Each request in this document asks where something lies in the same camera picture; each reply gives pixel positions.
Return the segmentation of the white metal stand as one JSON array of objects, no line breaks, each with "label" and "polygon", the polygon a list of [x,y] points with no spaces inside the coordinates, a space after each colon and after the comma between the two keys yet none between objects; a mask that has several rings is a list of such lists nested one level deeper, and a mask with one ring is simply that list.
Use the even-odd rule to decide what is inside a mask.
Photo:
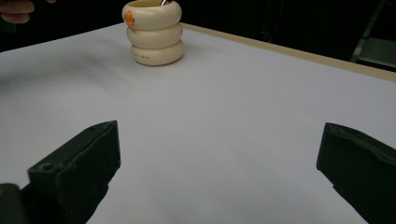
[{"label": "white metal stand", "polygon": [[350,61],[396,72],[396,0],[378,0]]}]

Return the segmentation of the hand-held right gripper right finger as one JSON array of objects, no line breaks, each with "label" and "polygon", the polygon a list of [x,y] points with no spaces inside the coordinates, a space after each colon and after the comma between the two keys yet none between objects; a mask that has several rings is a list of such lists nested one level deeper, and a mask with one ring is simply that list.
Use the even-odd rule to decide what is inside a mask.
[{"label": "hand-held right gripper right finger", "polygon": [[326,123],[317,169],[369,224],[396,224],[396,149],[352,128]]}]

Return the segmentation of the cream ribbed holder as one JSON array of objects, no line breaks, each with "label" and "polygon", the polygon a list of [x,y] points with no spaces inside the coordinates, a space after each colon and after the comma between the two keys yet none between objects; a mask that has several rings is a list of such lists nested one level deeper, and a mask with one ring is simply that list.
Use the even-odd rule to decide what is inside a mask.
[{"label": "cream ribbed holder", "polygon": [[175,0],[135,0],[121,10],[131,54],[137,63],[173,63],[184,53],[182,9]]}]

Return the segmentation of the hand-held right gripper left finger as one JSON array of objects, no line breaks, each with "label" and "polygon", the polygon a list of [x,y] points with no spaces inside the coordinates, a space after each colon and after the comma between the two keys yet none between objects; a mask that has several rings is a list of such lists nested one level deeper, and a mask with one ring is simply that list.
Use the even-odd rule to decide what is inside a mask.
[{"label": "hand-held right gripper left finger", "polygon": [[120,168],[118,123],[93,125],[28,169],[34,224],[86,224]]}]

